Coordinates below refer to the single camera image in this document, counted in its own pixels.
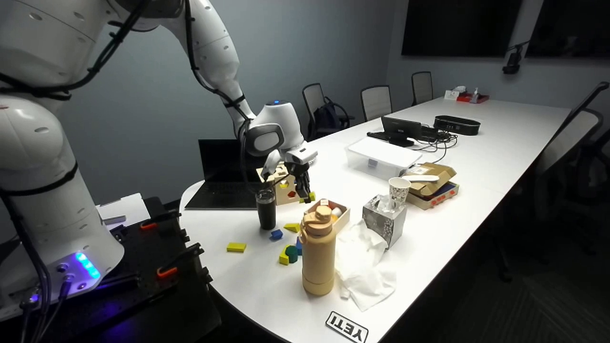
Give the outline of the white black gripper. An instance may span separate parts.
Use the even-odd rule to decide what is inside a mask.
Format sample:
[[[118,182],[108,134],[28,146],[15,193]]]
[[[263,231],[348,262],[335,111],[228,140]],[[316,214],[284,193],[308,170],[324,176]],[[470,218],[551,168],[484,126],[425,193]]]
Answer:
[[[312,203],[308,168],[314,165],[318,153],[307,144],[291,151],[274,149],[259,170],[259,180],[263,184],[276,182],[280,176],[293,176],[297,184],[299,199],[308,205]]]

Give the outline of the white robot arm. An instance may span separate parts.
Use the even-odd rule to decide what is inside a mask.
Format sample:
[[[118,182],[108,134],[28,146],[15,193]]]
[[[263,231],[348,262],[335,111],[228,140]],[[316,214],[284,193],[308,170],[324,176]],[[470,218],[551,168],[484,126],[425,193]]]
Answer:
[[[129,33],[154,29],[177,41],[244,149],[267,161],[263,174],[286,167],[297,197],[310,197],[314,153],[295,109],[247,106],[236,48],[211,0],[0,0],[0,191],[19,243],[0,267],[5,304],[47,302],[61,285],[80,296],[124,258],[80,174],[64,117]]]

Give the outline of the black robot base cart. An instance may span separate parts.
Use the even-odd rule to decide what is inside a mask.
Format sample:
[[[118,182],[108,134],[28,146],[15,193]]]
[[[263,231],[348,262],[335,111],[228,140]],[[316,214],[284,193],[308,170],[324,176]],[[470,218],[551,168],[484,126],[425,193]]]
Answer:
[[[177,208],[148,203],[148,214],[114,231],[125,258],[95,290],[53,308],[40,343],[204,343],[217,332],[204,248],[190,243]],[[158,267],[179,273],[158,281]]]

